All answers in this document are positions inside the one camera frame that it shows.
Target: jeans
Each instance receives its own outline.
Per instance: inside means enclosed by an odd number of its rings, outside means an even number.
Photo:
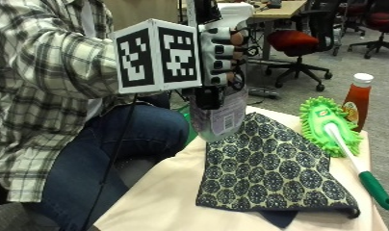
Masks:
[[[44,215],[60,230],[80,230],[98,194],[99,182],[115,143],[122,136],[128,106],[115,108],[103,117],[92,118],[78,137],[59,152],[52,164],[39,203],[23,203]],[[118,159],[172,157],[184,147],[188,123],[183,116],[147,105],[136,105],[122,141]],[[110,170],[103,192],[91,214],[88,227],[123,196],[127,186]]]

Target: white handle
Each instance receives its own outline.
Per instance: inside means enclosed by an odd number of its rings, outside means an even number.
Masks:
[[[324,130],[326,132],[326,134],[330,136],[330,138],[334,140],[338,148],[342,150],[342,152],[345,153],[345,156],[348,157],[353,167],[357,170],[357,173],[360,174],[362,171],[366,171],[366,169],[364,168],[364,166],[358,163],[358,161],[354,159],[356,157],[353,156],[352,152],[349,151],[344,139],[340,136],[337,127],[334,123],[328,123],[324,126]]]

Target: black and white ar tag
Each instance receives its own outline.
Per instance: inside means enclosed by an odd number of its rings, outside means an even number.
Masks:
[[[115,32],[119,93],[200,86],[193,27],[148,19]]]

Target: plaid shirt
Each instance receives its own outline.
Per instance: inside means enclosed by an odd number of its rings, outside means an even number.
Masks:
[[[112,18],[88,0],[96,38],[83,36],[83,0],[0,0],[0,183],[9,201],[38,202],[59,150],[83,128],[87,102],[104,114],[118,95]]]

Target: white tablecloth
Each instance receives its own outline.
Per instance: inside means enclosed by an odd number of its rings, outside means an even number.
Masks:
[[[300,131],[296,116],[253,107],[257,112]],[[361,133],[358,159],[369,167],[370,152],[366,132]],[[143,176],[108,212],[94,224],[102,231],[248,231],[280,230],[257,213],[239,213],[195,206],[204,170],[205,143],[196,138],[173,158],[161,161]],[[338,213],[300,212],[287,231],[384,231],[388,230],[373,207],[348,160],[332,159],[330,174],[354,196],[361,215],[348,219]]]

